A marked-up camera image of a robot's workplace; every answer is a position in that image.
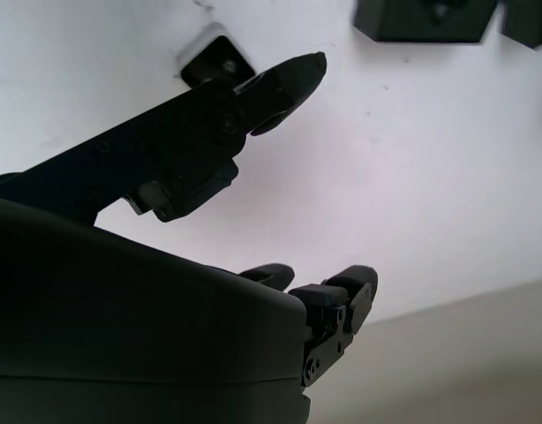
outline black plastic part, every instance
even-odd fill
[[[268,265],[248,269],[242,272],[240,276],[283,292],[295,278],[295,271],[282,263],[269,263]]]
[[[255,76],[255,71],[224,35],[218,36],[181,71],[189,87],[218,80],[235,87]]]
[[[337,287],[343,287],[348,291],[348,294],[355,298],[358,292],[363,288],[365,284],[372,285],[372,300],[375,299],[377,294],[377,283],[379,276],[375,269],[366,267],[364,265],[353,265],[339,274],[324,281],[324,285],[333,285]]]
[[[326,286],[343,287],[351,297],[343,326],[345,332],[355,335],[361,329],[373,307],[378,279],[373,268],[354,265],[323,283]]]
[[[497,0],[358,0],[355,27],[376,42],[480,42]]]
[[[502,33],[535,49],[542,45],[542,0],[507,0]]]
[[[310,320],[314,321],[312,330],[316,336],[305,346],[305,372],[302,385],[309,387],[343,356],[345,349],[353,341],[353,334],[343,329],[343,323],[347,319],[344,306],[335,308],[307,306],[306,312]]]
[[[320,84],[323,53],[295,57],[232,89],[212,80],[47,162],[0,178],[0,198],[94,224],[125,197],[164,222],[191,213],[237,175],[249,133],[279,125]]]
[[[302,300],[306,307],[341,307],[348,300],[348,291],[342,287],[308,284],[289,291]]]
[[[0,422],[302,424],[305,307],[0,200]]]

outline screw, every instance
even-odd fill
[[[110,153],[112,150],[112,146],[107,141],[99,141],[95,148],[98,153],[102,153],[103,155]]]
[[[220,129],[227,134],[233,134],[236,132],[237,123],[236,119],[232,117],[229,113],[222,116],[220,119]]]
[[[465,0],[432,0],[430,5],[432,21],[438,25],[442,24],[453,11],[465,7],[466,4]]]
[[[233,60],[227,60],[222,64],[222,69],[227,73],[236,73],[237,64]]]
[[[315,371],[316,371],[316,368],[314,367],[314,361],[309,360],[308,362],[306,362],[305,374],[308,380],[312,380],[312,378],[314,377]]]

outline robotic hand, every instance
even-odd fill
[[[0,177],[0,422],[306,422],[314,383],[369,313],[373,269],[283,291],[94,228],[124,197],[168,222],[237,176],[247,134],[320,84],[322,53],[232,88],[203,84],[45,163]]]

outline white wall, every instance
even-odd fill
[[[542,278],[542,51],[389,46],[348,0],[0,0],[0,173],[24,170],[184,90],[174,59],[216,20],[259,70],[325,50],[319,91],[250,140],[234,185],[170,224],[116,204],[101,227],[298,284],[380,272],[372,318]]]

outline black mount on wall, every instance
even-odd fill
[[[504,0],[502,33],[542,45],[542,0]],[[358,0],[355,27],[376,42],[478,43],[498,0]]]

